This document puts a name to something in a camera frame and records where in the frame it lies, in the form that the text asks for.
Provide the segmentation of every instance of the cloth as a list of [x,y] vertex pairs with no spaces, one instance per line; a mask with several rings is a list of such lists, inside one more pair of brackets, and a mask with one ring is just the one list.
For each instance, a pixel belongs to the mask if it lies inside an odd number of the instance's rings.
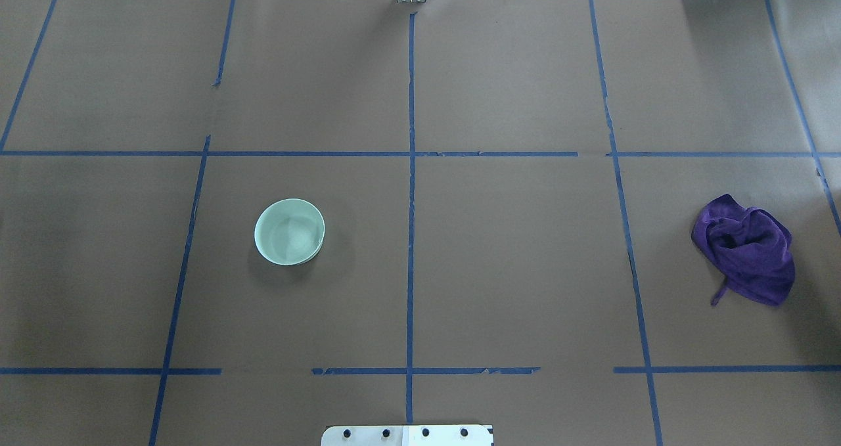
[[795,277],[791,233],[765,210],[721,195],[698,215],[692,240],[726,277],[711,305],[728,290],[766,305],[786,300]]

